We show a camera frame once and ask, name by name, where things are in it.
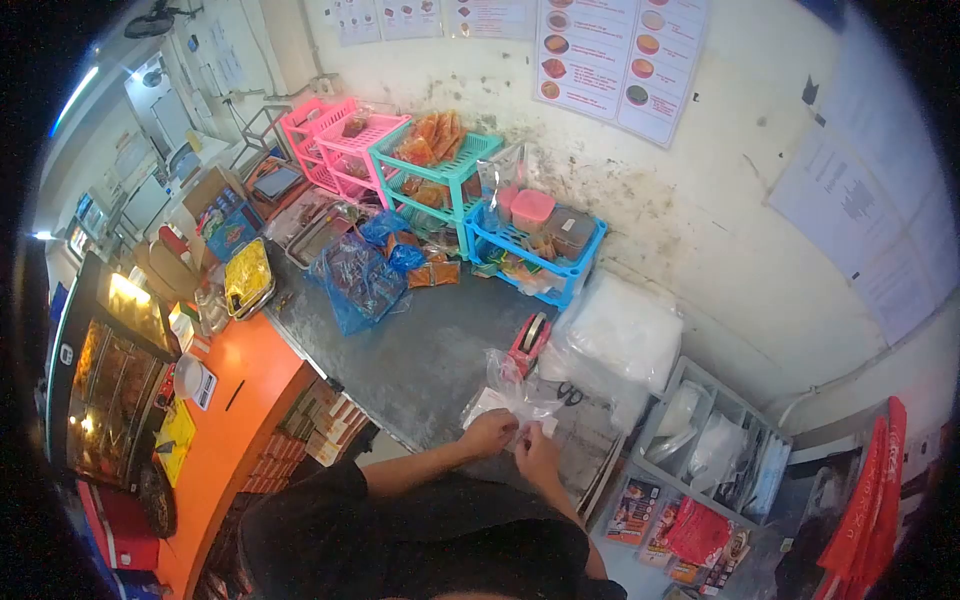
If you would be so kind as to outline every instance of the black shirt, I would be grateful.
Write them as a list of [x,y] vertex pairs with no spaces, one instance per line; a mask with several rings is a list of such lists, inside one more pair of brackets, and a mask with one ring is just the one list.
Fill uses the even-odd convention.
[[344,461],[251,508],[240,545],[252,583],[271,600],[627,597],[584,574],[589,546],[576,523],[532,494],[459,473],[377,499]]

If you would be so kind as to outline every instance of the electrical outlet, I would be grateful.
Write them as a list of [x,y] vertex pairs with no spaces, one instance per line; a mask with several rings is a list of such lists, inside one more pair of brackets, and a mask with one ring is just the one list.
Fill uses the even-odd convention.
[[340,76],[336,73],[328,73],[310,80],[310,87],[319,96],[336,96],[343,90]]

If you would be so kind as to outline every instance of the orange counter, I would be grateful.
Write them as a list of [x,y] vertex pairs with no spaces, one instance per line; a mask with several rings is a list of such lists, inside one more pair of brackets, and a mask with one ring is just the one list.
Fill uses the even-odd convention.
[[[228,325],[214,338],[204,364],[217,376],[217,387],[206,411],[186,402],[197,433],[174,488],[177,533],[160,542],[155,571],[175,600],[193,597],[233,497],[297,395],[318,377],[262,313]],[[241,381],[243,388],[226,411]]]

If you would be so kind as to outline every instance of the ceiling light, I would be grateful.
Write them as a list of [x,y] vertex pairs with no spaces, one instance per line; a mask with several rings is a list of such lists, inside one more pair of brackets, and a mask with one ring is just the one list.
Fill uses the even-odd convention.
[[70,99],[66,101],[66,106],[64,106],[63,110],[60,111],[60,116],[57,117],[57,122],[54,123],[53,129],[50,130],[50,137],[53,137],[54,133],[57,132],[57,127],[60,126],[60,121],[63,120],[63,115],[66,114],[68,110],[70,110],[70,107],[73,106],[73,103],[77,102],[77,98],[80,97],[80,93],[84,91],[84,88],[90,83],[90,81],[93,79],[93,77],[97,74],[97,71],[99,70],[100,70],[100,67],[95,66],[86,72],[86,75],[84,75],[83,80],[80,81],[80,85],[77,85],[77,89],[73,90],[73,94],[70,95]]

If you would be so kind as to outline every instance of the blue plastic bag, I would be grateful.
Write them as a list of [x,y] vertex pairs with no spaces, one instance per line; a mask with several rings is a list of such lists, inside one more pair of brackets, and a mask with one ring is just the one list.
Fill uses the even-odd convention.
[[392,210],[384,210],[360,226],[364,239],[378,248],[387,245],[387,236],[394,231],[410,231],[410,224]]
[[377,324],[407,289],[407,278],[373,246],[352,233],[332,242],[310,265],[307,277],[323,286],[344,335]]
[[388,262],[394,269],[401,273],[406,273],[407,271],[422,267],[426,262],[426,258],[423,257],[423,251],[416,246],[397,244],[394,246],[394,250],[390,252]]

